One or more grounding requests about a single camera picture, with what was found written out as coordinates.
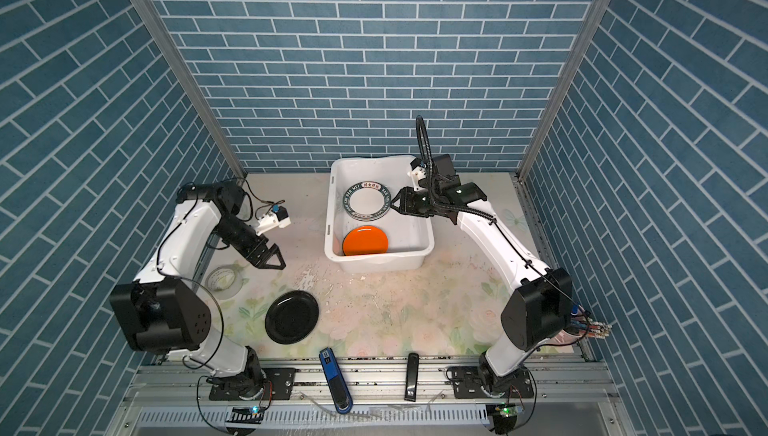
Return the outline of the green rimmed white plate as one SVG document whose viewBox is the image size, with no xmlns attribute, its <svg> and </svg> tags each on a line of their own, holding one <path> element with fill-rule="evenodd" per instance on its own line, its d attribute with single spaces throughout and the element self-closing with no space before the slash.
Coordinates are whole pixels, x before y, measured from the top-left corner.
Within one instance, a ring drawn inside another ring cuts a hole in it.
<svg viewBox="0 0 768 436">
<path fill-rule="evenodd" d="M 391 201 L 392 196 L 386 186 L 375 181 L 363 181 L 347 189 L 342 205 L 352 219 L 372 222 L 388 213 Z"/>
</svg>

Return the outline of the orange plastic plate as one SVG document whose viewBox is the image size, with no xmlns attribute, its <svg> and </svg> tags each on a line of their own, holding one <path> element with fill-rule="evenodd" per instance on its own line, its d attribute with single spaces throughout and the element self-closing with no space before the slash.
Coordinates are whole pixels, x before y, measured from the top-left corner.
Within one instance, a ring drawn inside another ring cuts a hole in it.
<svg viewBox="0 0 768 436">
<path fill-rule="evenodd" d="M 344 256 L 384 254 L 388 251 L 386 233 L 376 226 L 360 226 L 351 230 L 342 242 Z"/>
</svg>

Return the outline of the black plate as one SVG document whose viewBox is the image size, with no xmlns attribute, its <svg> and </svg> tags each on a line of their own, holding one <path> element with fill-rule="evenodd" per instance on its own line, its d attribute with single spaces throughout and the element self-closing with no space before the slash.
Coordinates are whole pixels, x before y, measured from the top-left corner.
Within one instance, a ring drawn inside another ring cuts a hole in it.
<svg viewBox="0 0 768 436">
<path fill-rule="evenodd" d="M 294 290 L 278 297 L 265 316 L 267 336 L 275 343 L 292 345 L 304 340 L 319 319 L 319 305 L 309 292 Z"/>
</svg>

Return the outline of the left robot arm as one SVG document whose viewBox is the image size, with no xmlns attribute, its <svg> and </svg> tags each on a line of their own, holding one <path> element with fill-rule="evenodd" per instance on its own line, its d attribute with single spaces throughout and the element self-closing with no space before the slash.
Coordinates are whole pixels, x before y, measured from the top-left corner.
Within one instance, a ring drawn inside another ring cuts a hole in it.
<svg viewBox="0 0 768 436">
<path fill-rule="evenodd" d="M 229 179 L 212 184 L 187 183 L 176 193 L 170 228 L 149 262 L 132 282 L 116 286 L 109 297 L 129 347 L 156 355 L 178 353 L 191 369 L 206 369 L 217 385 L 231 385 L 249 397 L 265 375 L 254 349 L 235 343 L 213 322 L 195 281 L 199 260 L 210 237 L 218 237 L 257 269 L 282 270 L 285 261 L 266 232 L 285 228 L 290 217 L 283 201 L 262 201 L 255 223 L 240 216 L 255 196 L 246 183 Z"/>
</svg>

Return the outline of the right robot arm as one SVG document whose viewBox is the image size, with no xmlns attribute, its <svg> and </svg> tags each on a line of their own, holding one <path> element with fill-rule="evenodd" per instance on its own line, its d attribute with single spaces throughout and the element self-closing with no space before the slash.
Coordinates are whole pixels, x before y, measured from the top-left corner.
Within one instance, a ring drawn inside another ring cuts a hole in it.
<svg viewBox="0 0 768 436">
<path fill-rule="evenodd" d="M 437 196 L 426 189 L 401 189 L 390 207 L 404 216 L 449 219 L 474 241 L 510 293 L 500 321 L 503 335 L 480 358 L 485 385 L 509 378 L 538 348 L 571 325 L 572 279 L 563 269 L 554 270 L 514 236 L 474 183 Z"/>
</svg>

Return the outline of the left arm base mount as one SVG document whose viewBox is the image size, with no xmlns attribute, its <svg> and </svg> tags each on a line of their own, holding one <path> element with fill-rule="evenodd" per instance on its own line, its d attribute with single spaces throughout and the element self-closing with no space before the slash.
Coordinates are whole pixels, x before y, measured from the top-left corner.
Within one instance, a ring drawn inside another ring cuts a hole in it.
<svg viewBox="0 0 768 436">
<path fill-rule="evenodd" d="M 293 391 L 296 370 L 288 367 L 262 369 L 254 378 L 238 375 L 211 377 L 208 398 L 212 401 L 286 401 Z"/>
</svg>

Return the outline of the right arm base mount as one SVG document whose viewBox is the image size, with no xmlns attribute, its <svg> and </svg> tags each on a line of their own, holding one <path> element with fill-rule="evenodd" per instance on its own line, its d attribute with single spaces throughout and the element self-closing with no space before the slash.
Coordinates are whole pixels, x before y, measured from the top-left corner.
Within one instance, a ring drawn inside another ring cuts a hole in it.
<svg viewBox="0 0 768 436">
<path fill-rule="evenodd" d="M 533 381 L 524 367 L 506 376 L 495 375 L 489 366 L 450 366 L 446 379 L 456 399 L 532 398 Z"/>
</svg>

